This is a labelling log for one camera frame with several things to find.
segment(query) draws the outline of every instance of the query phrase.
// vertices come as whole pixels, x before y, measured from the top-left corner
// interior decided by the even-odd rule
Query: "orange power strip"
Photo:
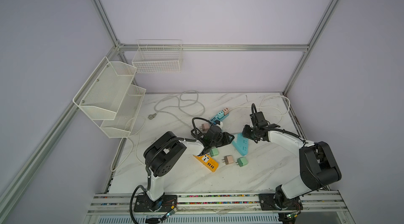
[[[219,167],[219,164],[208,155],[194,157],[198,159],[204,166],[206,166],[211,172],[215,172],[216,169]]]

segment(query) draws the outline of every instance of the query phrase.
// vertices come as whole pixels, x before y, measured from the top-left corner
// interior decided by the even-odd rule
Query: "white marble tabletop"
[[[148,117],[154,114],[154,105],[162,98],[171,94],[146,94],[140,108],[139,116]],[[269,95],[279,93],[200,93],[199,101],[206,107],[204,115],[200,117],[210,119],[224,108],[232,108],[238,105],[259,106],[262,99]],[[196,94],[184,94],[183,99],[195,99]],[[157,108],[167,105],[177,105],[177,99],[163,101]],[[273,105],[282,112],[286,112],[286,106],[282,98],[275,97],[265,100],[263,105]],[[190,114],[202,111],[199,104],[184,108]],[[192,117],[181,113],[177,108],[168,108],[166,111],[177,115],[181,120],[191,125]],[[274,108],[263,108],[263,112],[278,114]],[[223,131],[231,134],[240,133],[245,124],[250,125],[251,108],[237,108],[223,121]],[[279,116],[265,115],[271,123],[277,123]],[[135,127],[139,128],[143,123],[138,119]],[[289,115],[285,115],[278,123],[281,128],[297,133]],[[149,120],[147,119],[140,132],[140,141],[137,156],[144,162],[143,152],[165,132],[172,131],[176,136],[192,138],[189,127],[185,126],[169,114],[159,113]],[[130,137],[135,146],[138,136]],[[121,159],[130,150],[130,142],[126,141]],[[299,159],[284,148],[267,141],[259,141],[257,144],[249,140],[249,152],[246,155],[248,164],[239,167],[236,163],[225,165],[222,162],[224,156],[232,155],[234,160],[241,157],[232,144],[218,148],[219,155],[213,157],[219,167],[216,172],[211,172],[203,166],[194,156],[183,154],[175,166],[165,177],[165,192],[237,192],[275,190],[276,186],[283,184],[299,174]],[[147,185],[147,173],[145,166],[140,164],[134,155],[134,149],[128,159],[115,172],[109,193],[132,193],[137,185]]]

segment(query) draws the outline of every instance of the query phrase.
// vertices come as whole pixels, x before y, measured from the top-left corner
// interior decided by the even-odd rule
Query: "white mesh shelf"
[[[97,79],[76,104],[92,120],[115,119],[136,72],[132,65],[106,60],[107,64]]]
[[[139,46],[133,66],[137,73],[180,72],[182,65],[181,40],[138,40]]]
[[[140,110],[140,105],[143,101],[146,89],[136,85],[130,85],[128,93],[116,114],[114,120],[104,120],[100,126],[102,131],[109,137],[129,137],[137,114]]]

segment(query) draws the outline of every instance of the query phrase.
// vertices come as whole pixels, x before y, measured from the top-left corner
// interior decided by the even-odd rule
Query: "white power cord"
[[[262,105],[262,103],[265,101],[265,100],[268,100],[268,99],[272,99],[272,98],[274,98],[274,97],[281,97],[281,98],[284,98],[284,99],[286,99],[287,101],[288,101],[288,110],[286,111],[286,113],[282,113],[282,111],[281,110],[279,110],[279,108],[277,108],[277,107],[275,107],[275,106],[272,106],[272,105]],[[229,111],[231,111],[231,110],[233,110],[233,109],[236,109],[236,108],[239,108],[239,107],[251,107],[250,105],[239,105],[239,106],[235,106],[235,107],[233,107],[233,108],[231,108],[231,109],[229,109]],[[282,96],[282,95],[271,95],[271,96],[266,96],[262,101],[261,101],[261,104],[260,104],[260,106],[257,106],[256,108],[274,108],[274,109],[276,109],[276,110],[278,110],[279,112],[280,112],[280,115],[274,115],[274,114],[270,114],[270,113],[268,113],[268,112],[262,112],[263,114],[265,114],[265,115],[272,115],[272,116],[281,116],[281,118],[280,118],[280,120],[276,123],[276,124],[278,124],[279,122],[281,122],[281,120],[283,119],[283,116],[285,116],[285,115],[287,115],[288,113],[289,113],[289,110],[290,110],[290,100],[287,98],[287,97],[285,97],[285,96]]]
[[[189,93],[189,92],[194,92],[194,93],[196,93],[196,100],[183,100],[183,99],[181,98],[182,95],[184,95],[185,93]],[[168,106],[165,106],[165,107],[163,107],[163,108],[161,108],[161,109],[159,109],[159,110],[156,109],[156,106],[158,106],[162,101],[164,101],[164,100],[169,100],[169,99],[171,99],[171,98],[176,98],[176,99],[178,100],[178,105],[168,105]],[[156,111],[156,113],[155,113],[154,115],[149,115],[149,119],[151,120],[151,119],[153,119],[159,112],[163,112],[163,113],[166,113],[166,114],[169,114],[169,115],[174,116],[177,120],[181,121],[185,126],[189,127],[190,129],[193,129],[193,128],[192,128],[191,126],[189,126],[187,123],[185,123],[184,121],[180,120],[175,114],[173,114],[173,113],[171,113],[171,112],[166,112],[166,111],[163,111],[163,110],[166,109],[166,108],[169,108],[169,107],[176,107],[176,108],[178,108],[181,112],[183,112],[184,114],[186,114],[186,115],[188,115],[188,116],[191,116],[191,117],[199,117],[199,116],[201,116],[202,114],[205,113],[205,106],[204,106],[201,102],[199,102],[198,99],[199,99],[199,93],[198,93],[196,90],[187,90],[187,91],[184,91],[183,93],[181,93],[181,95],[179,95],[179,97],[174,96],[174,95],[167,96],[167,97],[165,97],[164,99],[160,100],[160,101],[154,106],[154,111]],[[180,102],[181,102],[181,101],[193,101],[193,103],[191,103],[191,104],[189,104],[189,105],[180,105]],[[189,113],[187,113],[187,112],[185,112],[184,110],[181,109],[181,108],[184,108],[184,107],[188,107],[188,106],[194,105],[194,104],[196,104],[196,103],[200,104],[200,105],[203,107],[203,111],[202,111],[201,113],[199,113],[199,114],[191,115],[191,114],[189,114]]]
[[[133,130],[133,131],[136,131],[136,133],[134,133],[134,134],[131,135],[131,136],[134,136],[134,135],[136,135],[136,134],[139,136],[139,137],[138,137],[137,144],[136,144],[136,148],[135,148],[134,151],[135,151],[135,156],[136,156],[137,160],[138,160],[141,164],[144,165],[144,163],[143,163],[142,161],[140,161],[139,157],[137,157],[137,153],[136,153],[136,152],[137,152],[137,146],[139,145],[139,141],[140,141],[139,132],[140,132],[140,130],[142,130],[143,126],[146,124],[146,118],[143,117],[143,116],[138,116],[138,117],[136,117],[136,118],[142,118],[142,119],[144,120],[144,122],[143,122],[143,124],[142,124],[142,126],[140,127],[139,130]],[[121,164],[123,164],[123,162],[124,162],[124,161],[129,157],[129,155],[132,153],[134,144],[133,144],[133,141],[132,141],[131,139],[129,139],[129,137],[128,137],[127,139],[132,143],[132,146],[130,147],[129,153],[128,153],[128,154],[126,155],[126,157],[122,160],[122,162],[120,162],[114,169],[112,168],[112,166],[114,165],[114,161],[111,163],[111,166],[110,166],[110,168],[109,168],[109,170],[110,170],[111,172],[116,171],[116,170],[118,169],[118,167],[121,166]],[[115,156],[114,156],[114,159],[113,159],[113,160],[115,160],[116,156],[118,155],[118,151],[119,151],[119,148],[121,147],[121,144],[122,144],[123,140],[124,140],[124,138],[122,138],[121,141],[119,142],[119,146],[118,146],[118,149],[116,150],[116,153],[115,153]]]

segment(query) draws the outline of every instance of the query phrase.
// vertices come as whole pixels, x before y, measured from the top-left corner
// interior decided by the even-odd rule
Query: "black mounting plate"
[[[275,207],[274,196],[275,196],[275,193],[258,194],[259,203],[261,205],[261,210],[263,210],[263,211],[279,210],[277,207]],[[296,210],[296,205],[293,204],[294,202],[299,204],[300,209],[303,209],[302,203],[299,201],[300,200],[298,200],[298,199],[291,201],[291,206],[287,207],[285,210]]]
[[[171,206],[177,205],[177,196],[176,195],[163,195],[163,203],[161,204],[161,207],[159,210],[156,212],[168,212],[171,210]],[[136,197],[136,202],[134,203],[134,209],[133,211],[135,213],[146,213],[146,212],[151,212],[149,209],[149,205],[146,200],[146,196],[144,195],[138,195]]]

